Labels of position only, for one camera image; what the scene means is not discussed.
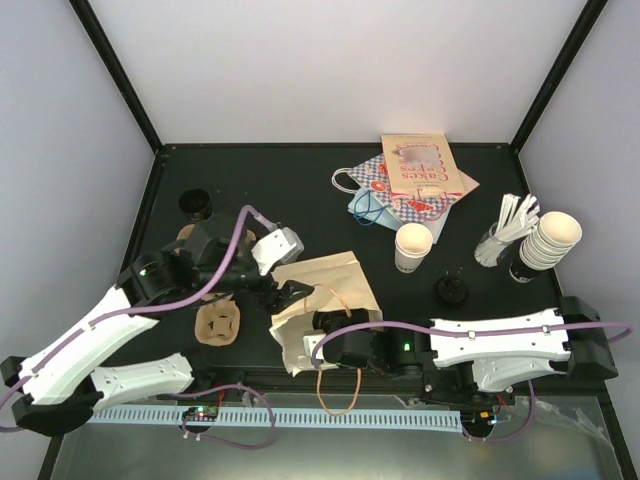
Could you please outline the black cup lid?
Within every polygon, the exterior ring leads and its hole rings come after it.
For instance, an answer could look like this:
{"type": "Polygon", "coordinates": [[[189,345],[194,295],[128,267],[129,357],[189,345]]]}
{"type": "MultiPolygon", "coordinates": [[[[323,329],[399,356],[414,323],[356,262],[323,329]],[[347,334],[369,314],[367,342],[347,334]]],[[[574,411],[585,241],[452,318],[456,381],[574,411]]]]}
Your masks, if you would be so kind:
{"type": "Polygon", "coordinates": [[[312,326],[315,330],[328,332],[346,326],[365,323],[369,321],[369,312],[366,309],[316,311],[312,318],[312,326]]]}

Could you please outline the kraft paper bag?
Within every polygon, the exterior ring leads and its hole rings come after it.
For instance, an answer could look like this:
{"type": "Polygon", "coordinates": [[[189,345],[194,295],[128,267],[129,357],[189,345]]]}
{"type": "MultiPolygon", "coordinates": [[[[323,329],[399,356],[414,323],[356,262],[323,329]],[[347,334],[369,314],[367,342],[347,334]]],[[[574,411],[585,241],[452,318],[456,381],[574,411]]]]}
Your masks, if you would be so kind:
{"type": "MultiPolygon", "coordinates": [[[[296,280],[315,288],[304,299],[295,299],[284,311],[272,316],[270,333],[282,349],[282,361],[287,373],[296,376],[304,371],[317,373],[316,385],[320,386],[326,370],[340,367],[322,362],[316,369],[310,357],[304,353],[302,336],[310,331],[333,333],[338,329],[325,332],[315,330],[312,318],[316,311],[366,309],[368,322],[383,319],[369,282],[360,262],[351,251],[304,260],[289,265],[278,266],[273,271],[274,279],[282,285],[288,280],[296,280]]],[[[348,414],[356,406],[361,389],[363,371],[370,366],[374,357],[375,330],[358,331],[348,336],[349,368],[356,371],[356,386],[352,400],[346,409],[336,412],[330,410],[320,393],[316,397],[323,410],[332,417],[348,414]]]]}

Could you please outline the pulp cup carrier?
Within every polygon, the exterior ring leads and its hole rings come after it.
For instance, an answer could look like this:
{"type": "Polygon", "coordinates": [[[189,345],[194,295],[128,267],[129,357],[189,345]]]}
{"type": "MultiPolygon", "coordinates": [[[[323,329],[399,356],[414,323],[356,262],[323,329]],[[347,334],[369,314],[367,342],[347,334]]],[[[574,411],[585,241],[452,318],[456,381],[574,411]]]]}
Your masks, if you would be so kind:
{"type": "Polygon", "coordinates": [[[241,313],[231,299],[201,306],[196,314],[194,334],[198,342],[212,347],[231,345],[238,337],[241,313]]]}
{"type": "Polygon", "coordinates": [[[179,251],[196,265],[217,264],[226,254],[233,230],[232,224],[216,222],[188,225],[178,233],[179,251]]]}

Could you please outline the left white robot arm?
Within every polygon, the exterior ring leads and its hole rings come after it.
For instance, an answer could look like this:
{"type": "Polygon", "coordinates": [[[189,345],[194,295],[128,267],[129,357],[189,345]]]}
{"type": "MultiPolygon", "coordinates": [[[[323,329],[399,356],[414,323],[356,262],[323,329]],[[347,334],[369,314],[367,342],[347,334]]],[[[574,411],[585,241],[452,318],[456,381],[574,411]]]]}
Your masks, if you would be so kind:
{"type": "Polygon", "coordinates": [[[207,397],[215,376],[190,353],[120,367],[103,363],[164,315],[210,306],[215,294],[248,292],[267,312],[284,311],[314,289],[295,280],[278,283],[272,271],[303,249],[293,230],[251,206],[236,219],[216,214],[185,227],[176,240],[125,268],[98,304],[49,347],[2,362],[8,390],[1,404],[11,408],[15,423],[1,430],[56,437],[111,406],[185,392],[207,397]]]}

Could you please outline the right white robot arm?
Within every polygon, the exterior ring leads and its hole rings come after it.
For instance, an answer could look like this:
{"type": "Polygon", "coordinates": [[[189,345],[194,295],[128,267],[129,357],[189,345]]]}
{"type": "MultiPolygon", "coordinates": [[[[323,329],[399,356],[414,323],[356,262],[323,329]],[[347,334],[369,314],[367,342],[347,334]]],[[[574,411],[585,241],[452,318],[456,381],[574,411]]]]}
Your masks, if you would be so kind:
{"type": "Polygon", "coordinates": [[[434,364],[438,368],[473,362],[473,368],[460,372],[454,379],[457,396],[476,403],[489,392],[500,392],[514,383],[532,380],[552,368],[543,363],[569,361],[577,349],[567,347],[571,331],[620,328],[621,333],[604,340],[617,342],[633,328],[624,322],[599,320],[570,322],[569,316],[559,308],[545,309],[529,315],[477,321],[450,321],[436,319],[432,327],[406,322],[377,321],[346,326],[326,334],[309,353],[313,366],[318,369],[328,359],[328,346],[337,339],[358,331],[381,329],[406,330],[427,335],[437,353],[434,364]]]}

